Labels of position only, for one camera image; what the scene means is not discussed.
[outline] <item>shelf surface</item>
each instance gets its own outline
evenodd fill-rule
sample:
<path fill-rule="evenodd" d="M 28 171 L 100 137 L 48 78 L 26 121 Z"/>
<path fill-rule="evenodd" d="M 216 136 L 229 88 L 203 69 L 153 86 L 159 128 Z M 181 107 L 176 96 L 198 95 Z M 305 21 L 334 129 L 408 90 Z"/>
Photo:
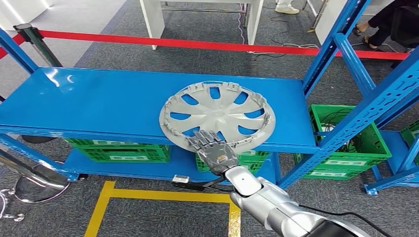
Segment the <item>shelf surface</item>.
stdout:
<path fill-rule="evenodd" d="M 170 96 L 202 81 L 236 82 L 267 99 L 276 127 L 257 150 L 318 149 L 300 80 L 205 74 L 39 68 L 0 105 L 0 132 L 172 144 L 159 112 Z"/>
<path fill-rule="evenodd" d="M 278 153 L 271 153 L 255 175 L 276 183 L 279 166 L 274 167 L 272 159 L 278 159 Z M 172 180 L 175 174 L 186 175 L 193 182 L 211 181 L 218 178 L 210 172 L 199 172 L 196 167 L 195 153 L 178 146 L 171 149 L 169 163 L 106 163 L 91 161 L 77 149 L 70 152 L 63 165 L 63 170 L 81 174 L 97 174 L 144 179 Z"/>
<path fill-rule="evenodd" d="M 400 132 L 398 131 L 380 131 L 385 143 L 390 149 L 391 154 L 393 155 L 387 160 L 388 167 L 391 171 L 391 174 L 395 174 L 400 167 L 403 159 L 409 152 L 409 149 L 404 142 Z M 408 169 L 416 167 L 415 162 L 408 167 Z M 419 183 L 419 177 L 409 180 L 407 184 Z"/>

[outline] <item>white table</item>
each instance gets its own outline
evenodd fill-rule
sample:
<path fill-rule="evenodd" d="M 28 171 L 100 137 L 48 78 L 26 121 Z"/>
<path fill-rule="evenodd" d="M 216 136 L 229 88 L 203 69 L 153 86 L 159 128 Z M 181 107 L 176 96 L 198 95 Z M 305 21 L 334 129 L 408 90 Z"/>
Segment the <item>white table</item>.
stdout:
<path fill-rule="evenodd" d="M 170 2 L 207 2 L 207 3 L 244 3 L 248 4 L 247 34 L 248 44 L 254 44 L 263 0 L 164 0 Z M 141 9 L 144 14 L 148 35 L 151 38 L 161 38 L 165 29 L 163 10 L 160 0 L 140 0 Z"/>

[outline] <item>robot finger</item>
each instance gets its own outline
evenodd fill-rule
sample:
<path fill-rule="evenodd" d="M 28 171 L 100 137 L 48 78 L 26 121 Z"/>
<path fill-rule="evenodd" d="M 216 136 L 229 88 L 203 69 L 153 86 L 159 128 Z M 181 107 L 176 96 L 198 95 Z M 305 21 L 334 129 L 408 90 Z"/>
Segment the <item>robot finger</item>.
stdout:
<path fill-rule="evenodd" d="M 199 146 L 198 139 L 196 137 L 186 137 L 189 144 L 195 148 L 196 150 L 199 150 L 201 147 Z"/>
<path fill-rule="evenodd" d="M 221 141 L 221 138 L 216 134 L 216 132 L 214 132 L 214 131 L 209 131 L 209 133 L 211 134 L 211 136 L 213 136 L 213 138 L 214 138 L 214 140 L 216 141 L 216 142 L 220 142 Z"/>
<path fill-rule="evenodd" d="M 194 134 L 202 145 L 208 144 L 208 141 L 206 140 L 206 138 L 200 132 L 194 131 Z"/>
<path fill-rule="evenodd" d="M 208 133 L 205 130 L 200 130 L 199 133 L 207 140 L 208 143 L 214 142 L 215 138 L 212 134 Z"/>

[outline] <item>white sneaker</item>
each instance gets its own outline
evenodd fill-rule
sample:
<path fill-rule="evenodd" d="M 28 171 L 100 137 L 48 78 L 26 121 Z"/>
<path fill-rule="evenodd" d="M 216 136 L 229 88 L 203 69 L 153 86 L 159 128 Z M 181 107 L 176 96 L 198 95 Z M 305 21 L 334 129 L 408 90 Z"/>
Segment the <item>white sneaker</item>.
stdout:
<path fill-rule="evenodd" d="M 285 13 L 285 14 L 297 14 L 300 12 L 300 10 L 290 7 L 276 7 L 275 11 L 278 13 Z"/>

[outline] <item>blue metal shelf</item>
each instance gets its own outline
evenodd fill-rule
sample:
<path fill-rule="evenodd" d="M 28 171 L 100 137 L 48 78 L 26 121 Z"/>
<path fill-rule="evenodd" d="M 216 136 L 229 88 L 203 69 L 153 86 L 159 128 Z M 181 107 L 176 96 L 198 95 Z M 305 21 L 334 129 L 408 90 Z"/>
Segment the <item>blue metal shelf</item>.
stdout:
<path fill-rule="evenodd" d="M 346 38 L 369 2 L 370 0 L 346 2 L 302 81 L 42 68 L 38 67 L 9 35 L 0 30 L 0 45 L 31 74 L 0 105 L 0 143 L 66 175 L 71 181 L 75 181 L 79 173 L 165 180 L 170 179 L 175 173 L 180 173 L 190 175 L 193 180 L 210 180 L 214 177 L 211 174 L 197 173 L 195 167 L 192 168 L 193 158 L 185 160 L 187 155 L 179 149 L 173 150 L 173 160 L 169 164 L 93 163 L 80 153 L 72 152 L 66 163 L 60 165 L 5 134 L 172 145 L 161 132 L 158 123 L 160 109 L 170 96 L 197 82 L 207 80 L 236 82 L 262 94 L 276 115 L 273 134 L 257 147 L 257 150 L 310 154 L 304 156 L 304 159 L 282 179 L 279 177 L 279 164 L 268 161 L 265 163 L 259 175 L 268 179 L 275 178 L 275 183 L 286 189 L 371 122 L 377 120 L 382 126 L 419 100 L 419 49 L 414 50 L 381 80 L 379 85 L 375 86 L 347 41 Z M 325 138 L 319 144 L 316 144 L 305 98 L 309 96 L 338 50 L 341 50 L 343 59 L 348 64 L 364 99 L 332 131 L 324 134 Z M 392 137 L 393 135 L 389 135 L 388 139 L 392 140 Z M 417 146 L 412 150 L 419 151 L 419 139 Z M 406 161 L 412 160 L 412 157 L 413 155 L 405 157 L 403 163 L 407 164 Z M 398 165 L 398 159 L 389 161 L 393 172 Z M 385 188 L 398 183 L 405 184 L 412 182 L 410 179 L 417 176 L 419 176 L 419 167 L 415 166 L 409 170 L 399 171 L 390 177 L 388 182 L 381 180 L 370 186 Z"/>
<path fill-rule="evenodd" d="M 296 79 L 39 68 L 1 104 L 0 133 L 170 145 L 159 125 L 162 106 L 184 87 L 208 80 L 236 82 L 267 99 L 276 127 L 257 150 L 318 150 Z"/>
<path fill-rule="evenodd" d="M 400 132 L 398 131 L 381 131 L 380 132 L 385 143 L 387 144 L 388 148 L 390 149 L 391 154 L 393 155 L 389 158 L 386 163 L 387 167 L 390 170 L 391 174 L 394 176 L 397 174 L 400 165 L 402 164 L 403 160 L 405 159 L 406 155 L 409 153 L 409 148 L 406 145 L 405 141 L 403 140 Z M 417 165 L 414 161 L 412 161 L 407 170 L 417 169 Z M 408 181 L 399 182 L 393 184 L 392 186 L 408 186 L 408 187 L 419 187 L 419 176 L 412 177 Z"/>
<path fill-rule="evenodd" d="M 262 176 L 272 183 L 277 183 L 278 159 L 278 153 L 271 153 L 256 176 Z M 172 180 L 175 174 L 189 176 L 194 182 L 212 181 L 218 178 L 211 172 L 199 172 L 196 167 L 195 153 L 177 146 L 172 147 L 169 163 L 100 163 L 91 161 L 83 153 L 73 149 L 62 168 L 69 172 L 85 174 L 159 180 Z"/>

